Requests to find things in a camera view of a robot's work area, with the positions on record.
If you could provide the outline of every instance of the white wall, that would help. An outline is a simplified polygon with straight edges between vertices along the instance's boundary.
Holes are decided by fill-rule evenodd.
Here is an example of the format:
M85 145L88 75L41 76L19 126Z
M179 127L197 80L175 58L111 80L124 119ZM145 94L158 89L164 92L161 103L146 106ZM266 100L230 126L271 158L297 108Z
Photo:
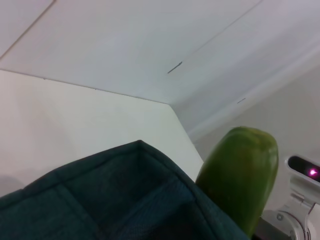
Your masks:
M206 159L223 135L236 126L259 128L269 132L277 140L279 171L266 207L280 207L289 197L285 157L299 154L320 164L320 68L313 69L237 118L200 138L195 145L201 157Z
M0 196L50 170L143 140L193 180L202 160L167 104L0 71Z

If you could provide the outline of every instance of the white plastic device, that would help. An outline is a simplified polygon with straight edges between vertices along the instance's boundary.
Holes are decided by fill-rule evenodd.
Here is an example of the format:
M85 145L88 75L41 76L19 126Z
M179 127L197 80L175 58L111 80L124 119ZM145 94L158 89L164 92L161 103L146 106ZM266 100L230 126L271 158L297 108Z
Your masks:
M316 174L320 175L320 166L316 162L299 155L293 157L316 166L319 170ZM274 236L274 239L319 240L320 182L307 176L308 174L302 174L291 168L288 164L290 158L285 161L290 173L290 199L277 210L264 211L261 218L284 234L282 236L287 236L286 238Z

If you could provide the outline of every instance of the dark green fabric bag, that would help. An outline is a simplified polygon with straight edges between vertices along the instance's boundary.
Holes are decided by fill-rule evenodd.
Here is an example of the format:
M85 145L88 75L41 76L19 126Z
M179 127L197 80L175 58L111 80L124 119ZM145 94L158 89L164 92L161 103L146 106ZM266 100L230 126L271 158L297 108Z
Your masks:
M0 240L247 240L143 141L59 167L0 198Z

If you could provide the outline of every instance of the ceiling panel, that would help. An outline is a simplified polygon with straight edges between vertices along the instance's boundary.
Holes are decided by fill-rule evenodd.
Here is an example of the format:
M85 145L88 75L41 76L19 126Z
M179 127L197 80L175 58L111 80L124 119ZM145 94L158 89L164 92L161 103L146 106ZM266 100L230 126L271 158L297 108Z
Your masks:
M0 68L143 97L258 2L58 0L1 59ZM150 95L170 102L157 90Z
M0 1L0 58L53 0Z

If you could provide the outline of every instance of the white ceiling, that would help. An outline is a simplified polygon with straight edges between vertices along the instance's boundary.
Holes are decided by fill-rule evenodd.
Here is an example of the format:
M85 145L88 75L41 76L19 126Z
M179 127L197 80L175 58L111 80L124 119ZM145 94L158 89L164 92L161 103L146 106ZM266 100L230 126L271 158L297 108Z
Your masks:
M1 0L0 58L52 2L53 0Z
M0 68L171 104L198 137L239 100L307 69L319 8L317 0L56 0Z

